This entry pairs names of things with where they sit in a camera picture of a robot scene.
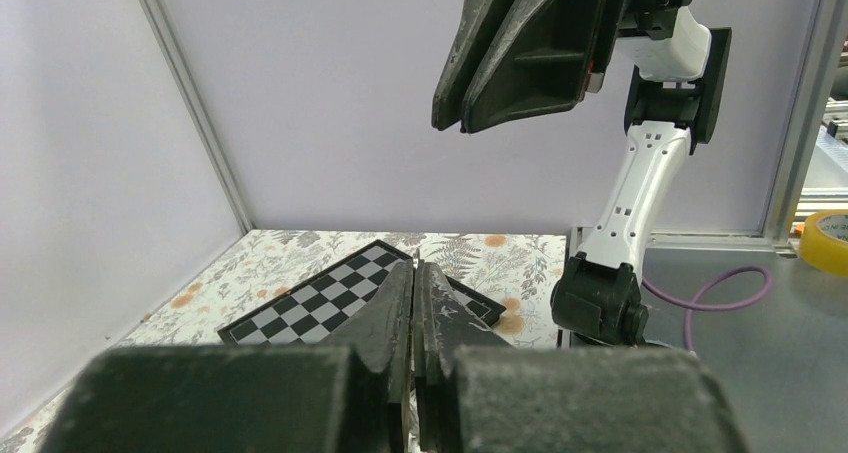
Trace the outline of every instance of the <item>black square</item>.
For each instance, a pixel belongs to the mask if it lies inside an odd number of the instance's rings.
[[[387,276],[389,276],[389,270],[380,270],[369,276],[368,279],[371,280],[371,283],[380,286],[383,284],[383,280],[385,280]]]
[[[300,336],[316,326],[318,326],[318,320],[316,320],[315,317],[305,316],[292,325],[292,330]]]
[[[352,291],[345,291],[341,295],[330,300],[330,303],[336,305],[336,308],[341,310],[342,308],[346,307],[347,305],[353,303],[358,299],[359,297],[356,296]]]
[[[370,263],[370,261],[368,261],[368,258],[365,258],[364,256],[360,255],[355,258],[351,258],[350,261],[346,262],[345,264],[353,268],[354,270],[358,270],[363,266],[367,265],[368,263]]]
[[[274,311],[276,311],[277,314],[282,315],[283,313],[291,310],[295,306],[297,306],[297,300],[295,300],[291,296],[286,296],[285,298],[281,299],[280,301],[274,304]]]
[[[345,315],[344,312],[340,311],[340,312],[336,313],[335,315],[331,316],[330,318],[328,318],[327,320],[325,320],[321,324],[324,325],[324,328],[326,328],[327,331],[333,331],[336,328],[342,326],[342,323],[347,321],[348,318],[349,318],[349,316]]]
[[[310,285],[318,291],[324,291],[335,282],[336,280],[334,280],[330,275],[324,275],[310,283]]]
[[[353,285],[358,285],[359,283],[362,283],[363,280],[365,280],[365,277],[354,271],[353,273],[342,278],[342,281],[340,281],[339,283],[343,284],[345,288],[351,288],[353,287]]]
[[[385,267],[391,265],[392,263],[396,262],[397,260],[398,260],[397,256],[395,256],[391,253],[385,253],[385,254],[381,255],[379,258],[377,258],[376,260],[374,260],[374,263],[377,263],[378,265],[385,268]]]
[[[483,305],[481,303],[477,303],[474,300],[471,300],[471,302],[465,306],[468,307],[469,310],[471,310],[475,315],[479,316],[480,318],[492,311],[488,306]]]
[[[233,328],[230,333],[233,335],[234,340],[239,341],[258,329],[259,327],[256,326],[256,323],[254,323],[253,320],[246,320],[244,323]]]
[[[304,308],[306,308],[306,311],[312,312],[327,304],[328,301],[330,300],[328,300],[324,295],[315,295],[312,298],[304,301],[302,305]]]
[[[288,325],[286,325],[286,322],[283,321],[282,318],[274,318],[273,320],[271,320],[270,323],[263,326],[261,328],[261,330],[262,330],[262,334],[265,335],[266,338],[271,338],[272,336],[276,335],[277,333],[283,331],[283,329],[285,329],[286,326],[288,326]]]

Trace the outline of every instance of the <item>metal frame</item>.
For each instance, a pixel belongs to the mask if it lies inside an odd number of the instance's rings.
[[[817,5],[763,222],[763,237],[778,247],[789,239],[837,60],[848,34],[848,0],[818,0]]]
[[[218,181],[221,182],[221,187],[227,196],[227,201],[230,203],[239,228],[241,228],[243,234],[247,234],[247,232],[255,229],[253,215],[244,201],[236,176],[230,167],[227,155],[221,147],[215,127],[209,117],[209,112],[197,90],[197,84],[191,74],[183,49],[177,40],[177,34],[168,15],[165,2],[163,0],[139,0],[139,2],[145,15],[147,15],[153,34],[162,48],[162,54],[168,62],[168,67],[174,75],[174,80],[180,89],[180,94],[183,96],[191,119],[194,121],[197,133],[200,135],[200,141],[209,155]]]

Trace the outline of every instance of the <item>roll of tape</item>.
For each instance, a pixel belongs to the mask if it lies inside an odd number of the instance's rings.
[[[800,254],[822,271],[848,277],[848,210],[821,211],[807,218]]]

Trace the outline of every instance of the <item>black and white checkered board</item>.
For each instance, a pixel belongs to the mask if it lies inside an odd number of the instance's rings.
[[[218,331],[239,345],[316,343],[338,328],[374,296],[395,264],[409,255],[375,241]],[[486,324],[505,308],[448,278],[456,297]]]

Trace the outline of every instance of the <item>floral tablecloth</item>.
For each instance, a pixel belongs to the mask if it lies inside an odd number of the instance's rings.
[[[217,330],[368,243],[381,239],[438,263],[507,311],[495,331],[518,347],[550,348],[557,329],[548,303],[562,275],[566,237],[435,233],[255,230],[227,250],[171,301],[141,314],[119,346],[220,343]],[[11,436],[0,453],[35,451],[65,392]]]

